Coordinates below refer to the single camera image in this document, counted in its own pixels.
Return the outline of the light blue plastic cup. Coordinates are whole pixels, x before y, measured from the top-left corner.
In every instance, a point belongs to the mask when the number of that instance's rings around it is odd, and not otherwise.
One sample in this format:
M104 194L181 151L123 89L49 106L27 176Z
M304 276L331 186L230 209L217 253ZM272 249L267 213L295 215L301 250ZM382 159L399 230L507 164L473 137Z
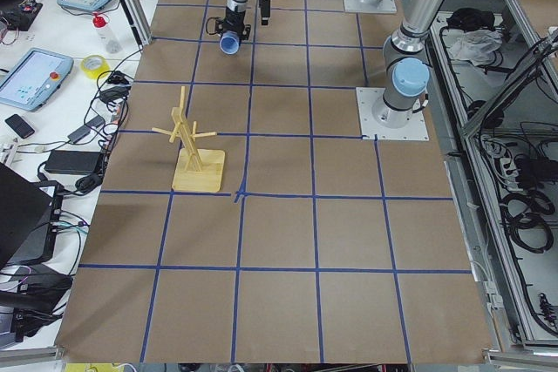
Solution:
M241 39L236 32L227 30L222 32L219 46L223 53L227 55L234 55L240 49Z

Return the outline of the wooden cup rack stand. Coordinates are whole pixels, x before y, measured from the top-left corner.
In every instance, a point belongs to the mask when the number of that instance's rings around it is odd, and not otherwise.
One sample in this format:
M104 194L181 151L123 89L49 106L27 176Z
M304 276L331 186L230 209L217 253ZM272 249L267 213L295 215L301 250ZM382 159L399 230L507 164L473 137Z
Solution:
M218 193L226 153L223 150L201 149L195 141L197 139L214 137L217 132L197 132L197 122L188 123L184 111L186 87L180 90L179 105L171 110L174 122L172 131L153 127L152 131L165 134L169 142L179 139L183 144L174 171L172 188L177 192Z

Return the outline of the red capped squeeze bottle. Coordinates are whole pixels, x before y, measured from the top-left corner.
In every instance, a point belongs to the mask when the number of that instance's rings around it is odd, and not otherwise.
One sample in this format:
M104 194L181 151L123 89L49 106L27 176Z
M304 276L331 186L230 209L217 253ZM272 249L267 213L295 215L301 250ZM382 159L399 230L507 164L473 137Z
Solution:
M106 18L103 15L99 13L94 13L92 18L92 24L97 34L99 35L99 38L102 41L105 50L108 53L115 54L122 50L122 46L119 40L117 39L114 32L112 31L109 22L106 20Z

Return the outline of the yellow tape roll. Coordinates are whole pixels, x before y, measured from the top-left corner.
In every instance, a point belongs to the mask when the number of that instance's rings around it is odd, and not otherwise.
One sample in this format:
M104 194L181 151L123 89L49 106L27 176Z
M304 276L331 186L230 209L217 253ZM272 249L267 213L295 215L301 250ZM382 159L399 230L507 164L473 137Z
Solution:
M110 66L103 56L90 55L83 58L80 63L80 70L89 79L97 79L106 76L110 71Z

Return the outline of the near teach pendant tablet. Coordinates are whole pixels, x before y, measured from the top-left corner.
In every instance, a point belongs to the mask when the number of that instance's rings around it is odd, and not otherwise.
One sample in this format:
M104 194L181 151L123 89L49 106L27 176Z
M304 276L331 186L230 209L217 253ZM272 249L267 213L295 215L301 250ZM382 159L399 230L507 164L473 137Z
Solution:
M44 105L71 73L72 57L31 48L1 82L1 103L25 111Z

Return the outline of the crumpled white cloth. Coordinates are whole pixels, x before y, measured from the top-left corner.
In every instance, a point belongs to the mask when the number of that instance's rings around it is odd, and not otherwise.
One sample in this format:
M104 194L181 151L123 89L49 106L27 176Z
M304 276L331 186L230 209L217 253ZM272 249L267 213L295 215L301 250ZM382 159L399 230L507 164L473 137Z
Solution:
M473 65L489 64L502 43L502 35L497 31L469 31L457 37L448 54L451 59L469 61Z

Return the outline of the black power adapter brick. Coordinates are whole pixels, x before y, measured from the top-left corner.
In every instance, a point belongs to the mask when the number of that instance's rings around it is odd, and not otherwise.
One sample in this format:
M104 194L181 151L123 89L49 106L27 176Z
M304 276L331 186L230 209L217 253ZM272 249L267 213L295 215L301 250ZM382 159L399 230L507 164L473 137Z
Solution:
M54 150L44 169L52 174L87 175L96 171L100 160L100 152Z

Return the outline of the black smartphone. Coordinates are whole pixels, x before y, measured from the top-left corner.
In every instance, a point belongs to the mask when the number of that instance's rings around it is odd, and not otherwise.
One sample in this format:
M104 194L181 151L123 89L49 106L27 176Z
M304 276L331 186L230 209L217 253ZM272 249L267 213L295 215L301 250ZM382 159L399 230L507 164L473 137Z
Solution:
M18 114L9 116L4 122L21 139L27 139L35 133L31 125Z

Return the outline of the black laptop computer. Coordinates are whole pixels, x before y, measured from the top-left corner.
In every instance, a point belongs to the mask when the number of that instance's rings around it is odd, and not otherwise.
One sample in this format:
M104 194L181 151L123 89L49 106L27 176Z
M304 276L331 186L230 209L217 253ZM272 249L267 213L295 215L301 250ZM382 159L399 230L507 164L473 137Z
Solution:
M52 257L62 189L55 180L30 182L1 166L2 267L34 265Z

